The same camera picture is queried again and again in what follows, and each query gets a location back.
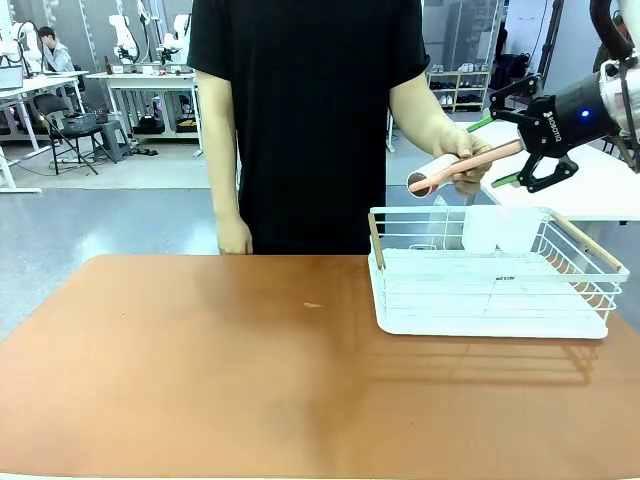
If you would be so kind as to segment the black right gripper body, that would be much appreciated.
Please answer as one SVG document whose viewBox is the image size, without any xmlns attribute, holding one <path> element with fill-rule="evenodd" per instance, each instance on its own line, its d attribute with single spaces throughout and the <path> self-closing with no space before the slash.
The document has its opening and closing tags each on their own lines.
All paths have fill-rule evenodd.
<svg viewBox="0 0 640 480">
<path fill-rule="evenodd" d="M 525 150 L 543 157 L 562 157 L 573 148 L 620 131 L 603 102 L 599 74 L 556 95 L 537 97 L 525 115 L 530 120 L 518 124 Z"/>
</svg>

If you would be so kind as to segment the person's left hand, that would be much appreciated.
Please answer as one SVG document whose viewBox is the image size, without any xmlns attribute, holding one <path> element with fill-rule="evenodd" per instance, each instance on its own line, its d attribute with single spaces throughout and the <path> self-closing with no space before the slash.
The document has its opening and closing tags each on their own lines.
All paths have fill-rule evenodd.
<svg viewBox="0 0 640 480">
<path fill-rule="evenodd" d="M 435 157 L 452 154 L 462 160 L 485 153 L 490 149 L 491 146 L 484 141 L 453 125 L 442 130 L 432 147 L 432 154 Z M 480 190 L 480 182 L 490 168 L 491 164 L 485 164 L 457 173 L 452 179 L 453 186 L 459 194 L 466 197 L 473 196 Z"/>
</svg>

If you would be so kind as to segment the person's right hand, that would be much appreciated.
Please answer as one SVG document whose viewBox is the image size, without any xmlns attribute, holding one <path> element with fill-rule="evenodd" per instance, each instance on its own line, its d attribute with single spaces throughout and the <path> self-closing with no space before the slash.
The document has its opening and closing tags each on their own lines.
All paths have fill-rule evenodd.
<svg viewBox="0 0 640 480">
<path fill-rule="evenodd" d="M 251 255 L 253 243 L 250 230 L 238 214 L 216 216 L 217 244 L 222 255 Z"/>
</svg>

